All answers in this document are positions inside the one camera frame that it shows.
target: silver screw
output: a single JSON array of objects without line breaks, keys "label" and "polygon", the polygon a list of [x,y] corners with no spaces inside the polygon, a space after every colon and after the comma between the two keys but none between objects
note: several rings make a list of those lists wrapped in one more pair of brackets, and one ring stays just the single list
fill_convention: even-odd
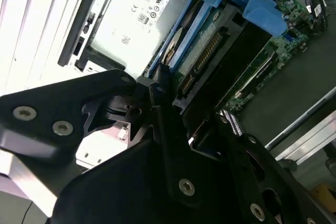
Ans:
[{"label": "silver screw", "polygon": [[256,141],[253,137],[251,137],[251,136],[249,136],[248,139],[249,139],[250,142],[253,143],[253,144],[255,144],[255,143],[257,142],[257,141]]},{"label": "silver screw", "polygon": [[181,192],[183,192],[186,196],[193,196],[195,194],[195,187],[190,180],[182,178],[178,184]]},{"label": "silver screw", "polygon": [[121,77],[121,80],[125,81],[125,82],[130,82],[130,78],[126,77],[126,76],[123,76]]},{"label": "silver screw", "polygon": [[252,212],[252,214],[260,221],[264,221],[265,220],[265,214],[264,211],[261,209],[261,207],[259,207],[257,204],[252,203],[250,205],[250,210]]},{"label": "silver screw", "polygon": [[68,136],[74,131],[74,127],[67,121],[58,121],[52,125],[52,130],[59,136]]},{"label": "silver screw", "polygon": [[161,88],[161,87],[157,87],[156,89],[159,90],[161,93],[165,93],[165,92],[166,92],[166,91],[165,91],[163,88]]},{"label": "silver screw", "polygon": [[316,224],[312,218],[307,218],[307,224]]},{"label": "silver screw", "polygon": [[215,21],[216,19],[218,19],[219,17],[219,12],[216,12],[216,14],[214,15],[214,17],[212,18],[213,21]]},{"label": "silver screw", "polygon": [[226,120],[225,117],[221,116],[220,119],[221,119],[221,121],[222,121],[223,123],[227,123],[227,120]]},{"label": "silver screw", "polygon": [[20,106],[13,110],[13,116],[22,121],[30,121],[37,116],[37,112],[32,107]]}]

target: motherboard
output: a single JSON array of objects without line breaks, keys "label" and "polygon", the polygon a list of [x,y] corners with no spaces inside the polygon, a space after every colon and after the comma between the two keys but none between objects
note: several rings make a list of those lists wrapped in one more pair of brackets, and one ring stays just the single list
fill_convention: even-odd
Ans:
[{"label": "motherboard", "polygon": [[283,13],[287,31],[272,37],[235,84],[227,91],[220,106],[239,113],[297,53],[305,51],[309,40],[311,15],[297,0],[275,0]]},{"label": "motherboard", "polygon": [[305,7],[294,0],[280,0],[278,7],[284,13],[288,30],[283,36],[270,39],[229,90],[225,107],[233,112],[239,112],[292,57],[307,48],[310,17]]}]

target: metal frame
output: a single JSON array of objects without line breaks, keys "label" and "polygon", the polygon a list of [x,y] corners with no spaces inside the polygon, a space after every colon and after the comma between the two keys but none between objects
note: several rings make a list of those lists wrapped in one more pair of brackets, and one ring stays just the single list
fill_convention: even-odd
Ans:
[{"label": "metal frame", "polygon": [[275,137],[265,148],[276,160],[298,165],[336,138],[336,88]]}]

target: blue plastic bracket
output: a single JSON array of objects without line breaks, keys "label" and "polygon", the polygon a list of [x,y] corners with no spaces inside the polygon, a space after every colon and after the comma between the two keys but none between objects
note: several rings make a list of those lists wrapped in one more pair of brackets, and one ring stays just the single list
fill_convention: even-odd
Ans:
[{"label": "blue plastic bracket", "polygon": [[[169,66],[171,72],[174,72],[178,64],[180,63],[183,55],[188,50],[193,39],[199,32],[204,21],[207,19],[212,8],[217,8],[222,0],[203,0],[204,3],[199,10],[196,18],[194,19],[192,25],[190,26],[187,34],[185,35],[183,41],[181,42],[179,48],[174,54]],[[280,36],[287,29],[286,22],[282,18],[282,13],[275,9],[276,3],[273,0],[231,0],[235,2],[240,7],[244,8],[243,17],[260,27],[261,29],[269,32],[273,36]],[[186,8],[183,10],[182,14],[177,19],[172,31],[170,32],[167,40],[156,56],[152,66],[149,69],[148,76],[151,76],[153,70],[156,68],[160,56],[165,52],[167,46],[169,45],[171,39],[173,38],[175,32],[180,27],[180,23],[187,12],[189,5],[192,0],[188,1]]]}]

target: black metal bracket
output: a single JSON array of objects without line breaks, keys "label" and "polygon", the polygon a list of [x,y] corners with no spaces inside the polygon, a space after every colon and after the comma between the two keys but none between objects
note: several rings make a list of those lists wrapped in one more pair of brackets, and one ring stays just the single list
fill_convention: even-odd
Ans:
[{"label": "black metal bracket", "polygon": [[0,97],[0,147],[46,163],[69,162],[99,106],[131,95],[135,86],[131,76],[112,70]]},{"label": "black metal bracket", "polygon": [[[52,223],[78,223],[86,211],[95,214],[82,223],[121,213],[123,223],[330,223],[257,139],[234,135],[219,114],[195,136],[211,144],[192,150],[169,79],[165,66],[158,82],[111,70],[0,98],[0,147],[44,167],[64,166],[96,129],[131,124],[129,148],[66,186]],[[130,217],[119,205],[133,201]],[[65,222],[68,214],[75,222]]]}]

